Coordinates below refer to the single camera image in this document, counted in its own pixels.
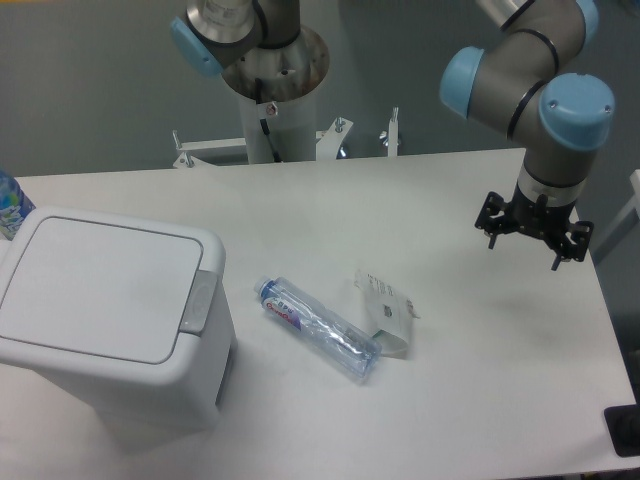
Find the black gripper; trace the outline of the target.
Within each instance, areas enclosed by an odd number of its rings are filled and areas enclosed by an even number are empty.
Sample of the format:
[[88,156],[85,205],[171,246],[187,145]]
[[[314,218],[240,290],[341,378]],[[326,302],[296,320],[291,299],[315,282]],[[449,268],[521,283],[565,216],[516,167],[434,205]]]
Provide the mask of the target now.
[[588,253],[594,224],[590,221],[571,223],[570,215],[576,200],[552,206],[548,196],[531,200],[517,183],[513,197],[507,202],[496,192],[489,192],[475,221],[475,228],[489,238],[493,249],[500,235],[519,233],[542,240],[555,253],[551,270],[557,271],[563,262],[583,262]]

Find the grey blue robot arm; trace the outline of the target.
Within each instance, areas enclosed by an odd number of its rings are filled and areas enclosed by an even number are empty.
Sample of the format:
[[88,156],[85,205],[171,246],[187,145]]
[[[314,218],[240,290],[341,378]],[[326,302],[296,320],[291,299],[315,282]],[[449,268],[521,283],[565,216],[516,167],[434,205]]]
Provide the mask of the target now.
[[[525,150],[513,196],[489,193],[476,227],[490,240],[519,233],[543,241],[557,263],[582,261],[594,230],[572,221],[615,109],[600,79],[565,65],[593,38],[591,1],[485,1],[504,40],[466,47],[439,86],[451,111],[501,132]],[[202,76],[221,77],[239,100],[252,163],[316,160],[314,94],[329,53],[300,20],[296,1],[191,1],[170,25],[174,44]]]

